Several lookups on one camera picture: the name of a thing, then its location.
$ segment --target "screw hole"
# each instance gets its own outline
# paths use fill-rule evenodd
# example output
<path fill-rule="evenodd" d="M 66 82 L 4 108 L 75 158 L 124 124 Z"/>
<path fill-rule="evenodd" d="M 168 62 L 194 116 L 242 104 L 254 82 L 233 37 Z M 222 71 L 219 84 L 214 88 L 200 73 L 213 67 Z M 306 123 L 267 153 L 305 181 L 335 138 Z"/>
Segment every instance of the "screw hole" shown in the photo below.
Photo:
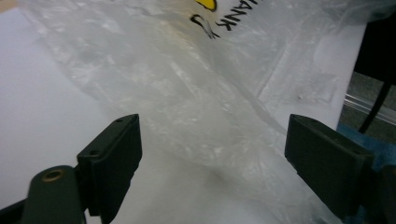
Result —
<path fill-rule="evenodd" d="M 97 155 L 99 155 L 99 150 L 92 150 L 92 151 L 90 151 L 90 155 L 91 155 L 91 156 L 97 156 Z"/>
<path fill-rule="evenodd" d="M 43 176 L 43 181 L 44 182 L 52 182 L 52 181 L 55 181 L 57 179 L 60 179 L 63 175 L 64 175 L 64 171 L 63 170 L 52 170 L 52 171 L 47 172 Z"/>

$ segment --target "white table surface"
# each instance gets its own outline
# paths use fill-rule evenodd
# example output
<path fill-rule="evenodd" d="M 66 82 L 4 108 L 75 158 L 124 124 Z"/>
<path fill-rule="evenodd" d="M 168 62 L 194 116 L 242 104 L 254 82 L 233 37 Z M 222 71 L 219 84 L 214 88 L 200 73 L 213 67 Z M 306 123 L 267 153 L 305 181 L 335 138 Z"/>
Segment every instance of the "white table surface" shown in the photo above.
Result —
<path fill-rule="evenodd" d="M 321 43 L 320 62 L 341 82 L 333 118 L 323 108 L 282 110 L 338 120 L 364 26 L 350 27 Z M 113 119 L 62 74 L 42 38 L 17 8 L 0 14 L 0 208 L 25 198 L 31 178 L 51 166 L 76 165 L 76 155 Z M 99 223 L 89 218 L 90 223 Z M 113 223 L 276 223 L 254 201 L 234 195 L 206 168 L 167 153 L 144 150 Z"/>

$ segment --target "plastic bag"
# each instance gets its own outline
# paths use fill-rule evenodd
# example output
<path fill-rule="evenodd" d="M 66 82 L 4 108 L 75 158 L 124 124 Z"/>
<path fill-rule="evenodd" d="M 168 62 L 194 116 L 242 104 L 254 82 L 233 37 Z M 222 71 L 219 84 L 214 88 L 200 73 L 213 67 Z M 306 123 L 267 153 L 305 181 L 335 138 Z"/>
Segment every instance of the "plastic bag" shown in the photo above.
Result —
<path fill-rule="evenodd" d="M 296 95 L 329 103 L 336 79 L 313 63 L 318 41 L 393 5 L 21 0 L 71 80 L 104 105 L 140 114 L 151 133 L 145 148 L 161 141 L 262 201 L 279 223 L 304 224 L 340 221 L 284 159 L 286 131 L 271 113 Z"/>

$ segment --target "yellow logo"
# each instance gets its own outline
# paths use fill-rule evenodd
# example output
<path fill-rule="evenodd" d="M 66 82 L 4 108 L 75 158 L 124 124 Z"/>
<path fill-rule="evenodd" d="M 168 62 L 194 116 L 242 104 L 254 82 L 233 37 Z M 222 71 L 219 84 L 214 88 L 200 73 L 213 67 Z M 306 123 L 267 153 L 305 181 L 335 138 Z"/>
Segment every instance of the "yellow logo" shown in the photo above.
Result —
<path fill-rule="evenodd" d="M 195 2 L 211 11 L 216 11 L 216 9 L 218 8 L 218 3 L 216 2 L 216 0 L 195 0 Z"/>

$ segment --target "wrinkled plastic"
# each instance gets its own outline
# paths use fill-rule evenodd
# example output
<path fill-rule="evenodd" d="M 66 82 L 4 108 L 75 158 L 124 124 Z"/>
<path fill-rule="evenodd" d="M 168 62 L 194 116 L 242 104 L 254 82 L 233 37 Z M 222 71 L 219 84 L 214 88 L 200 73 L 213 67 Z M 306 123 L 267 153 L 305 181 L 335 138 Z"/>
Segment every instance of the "wrinkled plastic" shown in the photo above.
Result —
<path fill-rule="evenodd" d="M 385 17 L 394 1 L 20 2 L 77 85 L 140 114 L 145 147 L 160 141 L 213 168 L 279 223 L 339 222 L 284 159 L 271 114 L 296 95 L 329 103 L 337 80 L 313 63 L 319 40 Z"/>

